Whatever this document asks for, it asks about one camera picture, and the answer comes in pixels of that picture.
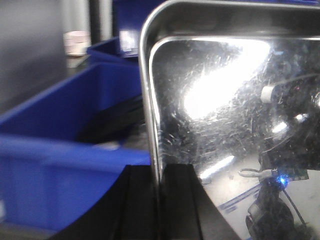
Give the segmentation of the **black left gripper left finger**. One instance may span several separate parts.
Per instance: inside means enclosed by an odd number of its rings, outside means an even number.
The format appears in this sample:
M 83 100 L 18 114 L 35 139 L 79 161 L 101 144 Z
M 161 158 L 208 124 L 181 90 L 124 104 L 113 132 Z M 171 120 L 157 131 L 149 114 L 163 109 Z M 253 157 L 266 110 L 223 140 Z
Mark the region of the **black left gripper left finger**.
M 126 165 L 110 189 L 52 240 L 156 240 L 156 198 L 149 165 Z

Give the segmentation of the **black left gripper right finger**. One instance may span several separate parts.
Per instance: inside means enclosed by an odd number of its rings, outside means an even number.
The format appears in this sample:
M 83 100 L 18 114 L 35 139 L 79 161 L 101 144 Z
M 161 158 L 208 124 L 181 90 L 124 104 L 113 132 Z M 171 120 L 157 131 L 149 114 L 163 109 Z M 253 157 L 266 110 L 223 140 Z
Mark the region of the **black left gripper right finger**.
M 160 186 L 162 239 L 239 239 L 210 200 L 191 164 L 168 164 Z

